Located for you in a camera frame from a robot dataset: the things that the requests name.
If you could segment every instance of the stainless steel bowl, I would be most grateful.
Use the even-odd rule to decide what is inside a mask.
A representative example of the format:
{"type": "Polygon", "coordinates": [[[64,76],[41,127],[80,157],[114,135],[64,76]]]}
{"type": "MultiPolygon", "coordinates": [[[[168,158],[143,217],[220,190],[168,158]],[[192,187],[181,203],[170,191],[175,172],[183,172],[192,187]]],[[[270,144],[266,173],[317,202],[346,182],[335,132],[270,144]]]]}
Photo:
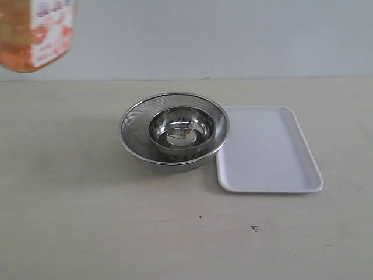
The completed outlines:
{"type": "Polygon", "coordinates": [[[227,140],[229,119],[221,106],[214,101],[192,93],[171,92],[150,96],[134,104],[123,115],[119,124],[119,138],[124,148],[144,164],[160,172],[187,172],[212,160],[227,140]],[[196,158],[175,161],[153,145],[149,125],[158,115],[170,108],[196,108],[208,114],[214,122],[214,134],[208,140],[209,148],[196,158]]]}
{"type": "Polygon", "coordinates": [[[205,111],[177,106],[159,112],[150,121],[150,142],[169,160],[198,158],[209,149],[215,122],[205,111]]]}

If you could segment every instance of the jar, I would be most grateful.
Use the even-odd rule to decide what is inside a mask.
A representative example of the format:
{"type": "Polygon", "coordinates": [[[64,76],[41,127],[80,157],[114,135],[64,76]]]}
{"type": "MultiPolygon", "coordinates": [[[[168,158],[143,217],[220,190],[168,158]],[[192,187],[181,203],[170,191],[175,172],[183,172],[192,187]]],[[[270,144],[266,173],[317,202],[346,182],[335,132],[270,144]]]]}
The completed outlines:
{"type": "Polygon", "coordinates": [[[0,0],[0,64],[34,72],[71,47],[76,0],[0,0]]]}

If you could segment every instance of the table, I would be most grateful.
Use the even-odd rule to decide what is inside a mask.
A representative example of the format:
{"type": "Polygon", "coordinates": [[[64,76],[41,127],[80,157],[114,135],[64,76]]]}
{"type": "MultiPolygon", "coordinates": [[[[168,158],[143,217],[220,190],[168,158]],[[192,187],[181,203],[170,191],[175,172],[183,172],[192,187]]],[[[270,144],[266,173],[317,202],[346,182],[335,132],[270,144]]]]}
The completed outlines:
{"type": "Polygon", "coordinates": [[[373,78],[0,82],[0,279],[371,279],[373,78]],[[216,165],[161,176],[118,121],[155,93],[284,105],[324,179],[237,195],[216,165]]]}

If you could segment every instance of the white tray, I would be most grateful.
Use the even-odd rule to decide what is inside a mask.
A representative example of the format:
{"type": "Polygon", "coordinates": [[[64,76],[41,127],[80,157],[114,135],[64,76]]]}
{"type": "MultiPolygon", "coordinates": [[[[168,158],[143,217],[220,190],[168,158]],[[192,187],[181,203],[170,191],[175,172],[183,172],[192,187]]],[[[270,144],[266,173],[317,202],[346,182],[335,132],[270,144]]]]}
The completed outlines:
{"type": "Polygon", "coordinates": [[[280,106],[224,109],[231,131],[217,154],[223,188],[235,193],[321,190],[321,174],[292,110],[280,106]]]}

